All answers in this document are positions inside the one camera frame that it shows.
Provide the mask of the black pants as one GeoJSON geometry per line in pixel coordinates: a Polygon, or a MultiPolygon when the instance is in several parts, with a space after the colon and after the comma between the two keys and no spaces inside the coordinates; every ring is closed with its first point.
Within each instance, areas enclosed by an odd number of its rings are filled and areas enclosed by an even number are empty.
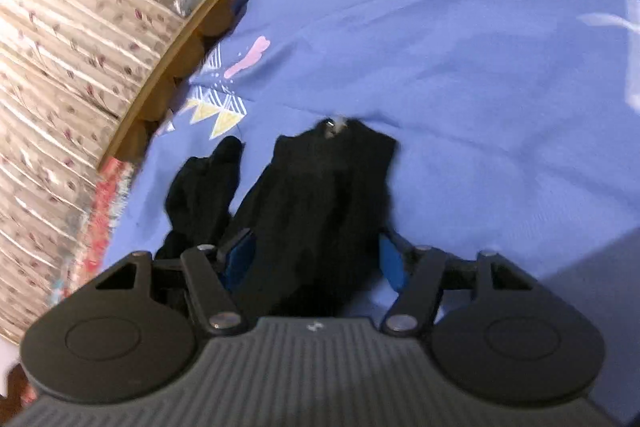
{"type": "Polygon", "coordinates": [[[222,248],[246,232],[250,243],[214,265],[247,320],[340,314],[380,265],[397,142],[359,120],[332,124],[279,136],[237,210],[243,143],[228,136],[209,156],[189,158],[170,184],[171,229],[155,257],[222,248]]]}

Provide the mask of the red floral blanket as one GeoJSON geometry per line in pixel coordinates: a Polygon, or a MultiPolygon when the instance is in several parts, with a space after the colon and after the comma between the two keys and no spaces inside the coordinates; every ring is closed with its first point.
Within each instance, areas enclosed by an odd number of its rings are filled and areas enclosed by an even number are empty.
{"type": "Polygon", "coordinates": [[[81,221],[78,243],[53,284],[51,306],[100,273],[106,248],[125,209],[135,171],[131,162],[110,158],[100,172],[91,207],[81,221]]]}

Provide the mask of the wooden carved footboard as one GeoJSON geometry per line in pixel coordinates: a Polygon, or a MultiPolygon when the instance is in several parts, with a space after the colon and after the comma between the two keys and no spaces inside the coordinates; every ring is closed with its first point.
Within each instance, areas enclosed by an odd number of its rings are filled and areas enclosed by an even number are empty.
{"type": "Polygon", "coordinates": [[[164,120],[179,84],[200,66],[207,46],[217,42],[232,22],[231,0],[203,0],[196,7],[146,77],[119,121],[96,169],[103,170],[112,158],[136,162],[143,156],[151,135],[164,120]]]}

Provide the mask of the blue patterned bed sheet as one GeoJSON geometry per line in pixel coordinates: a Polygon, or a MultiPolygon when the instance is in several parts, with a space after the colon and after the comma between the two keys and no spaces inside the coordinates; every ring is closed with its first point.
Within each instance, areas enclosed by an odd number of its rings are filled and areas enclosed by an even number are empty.
{"type": "Polygon", "coordinates": [[[107,247],[152,251],[191,156],[358,118],[399,144],[407,239],[493,249],[596,321],[639,320],[639,0],[234,0],[155,132],[107,247]]]}

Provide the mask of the floral beige curtain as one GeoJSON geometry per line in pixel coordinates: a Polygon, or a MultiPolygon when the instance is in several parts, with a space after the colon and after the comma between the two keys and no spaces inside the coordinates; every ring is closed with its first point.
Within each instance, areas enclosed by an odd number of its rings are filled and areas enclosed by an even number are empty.
{"type": "Polygon", "coordinates": [[[157,0],[1,0],[1,335],[58,299],[99,160],[180,26],[157,0]]]}

